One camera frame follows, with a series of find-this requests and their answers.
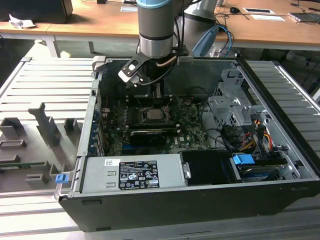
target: motherboard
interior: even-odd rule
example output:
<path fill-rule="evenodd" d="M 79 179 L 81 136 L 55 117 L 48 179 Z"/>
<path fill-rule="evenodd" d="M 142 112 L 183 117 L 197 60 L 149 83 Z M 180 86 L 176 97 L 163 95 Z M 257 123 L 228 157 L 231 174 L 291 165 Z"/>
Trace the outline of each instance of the motherboard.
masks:
<path fill-rule="evenodd" d="M 104 115 L 106 156 L 177 154 L 209 149 L 192 97 L 171 97 L 165 105 L 117 101 Z"/>

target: computer mouse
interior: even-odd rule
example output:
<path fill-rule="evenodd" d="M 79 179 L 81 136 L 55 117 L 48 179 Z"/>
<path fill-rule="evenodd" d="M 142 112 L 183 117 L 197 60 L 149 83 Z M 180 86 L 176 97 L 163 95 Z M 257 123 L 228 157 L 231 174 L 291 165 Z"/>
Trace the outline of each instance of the computer mouse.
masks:
<path fill-rule="evenodd" d="M 237 8 L 237 7 L 232 6 L 232 7 L 230 8 L 230 13 L 232 13 L 232 14 L 237 14 L 237 13 L 239 13 L 239 12 L 240 12 L 240 9 Z"/>

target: blue handle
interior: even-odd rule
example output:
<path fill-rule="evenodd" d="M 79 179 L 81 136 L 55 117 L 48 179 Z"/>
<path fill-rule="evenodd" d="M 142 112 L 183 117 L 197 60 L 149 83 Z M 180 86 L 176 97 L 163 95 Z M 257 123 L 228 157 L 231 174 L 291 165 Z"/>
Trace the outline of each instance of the blue handle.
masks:
<path fill-rule="evenodd" d="M 192 50 L 193 56 L 204 57 L 207 55 L 212 44 L 214 44 L 218 31 L 219 26 L 217 25 L 210 28 L 194 46 Z"/>

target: warning label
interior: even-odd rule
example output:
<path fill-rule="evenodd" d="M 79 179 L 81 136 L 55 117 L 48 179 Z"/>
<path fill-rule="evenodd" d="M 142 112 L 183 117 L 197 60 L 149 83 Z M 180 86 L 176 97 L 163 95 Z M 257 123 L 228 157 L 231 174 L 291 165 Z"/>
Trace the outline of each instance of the warning label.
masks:
<path fill-rule="evenodd" d="M 159 188 L 157 161 L 131 161 L 119 164 L 119 189 Z"/>

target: white paper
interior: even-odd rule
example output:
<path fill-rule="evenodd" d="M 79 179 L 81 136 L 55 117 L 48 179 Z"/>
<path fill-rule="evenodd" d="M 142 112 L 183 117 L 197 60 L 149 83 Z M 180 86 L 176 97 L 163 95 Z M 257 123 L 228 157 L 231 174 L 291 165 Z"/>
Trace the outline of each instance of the white paper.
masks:
<path fill-rule="evenodd" d="M 269 20 L 269 21 L 282 21 L 285 22 L 282 17 L 280 16 L 272 16 L 272 15 L 257 15 L 257 14 L 251 14 L 251 17 L 253 17 L 255 20 Z"/>
<path fill-rule="evenodd" d="M 36 25 L 31 20 L 20 20 L 18 18 L 15 18 L 9 14 L 10 20 L 9 23 L 14 26 L 16 29 L 24 29 L 24 28 L 32 28 Z"/>

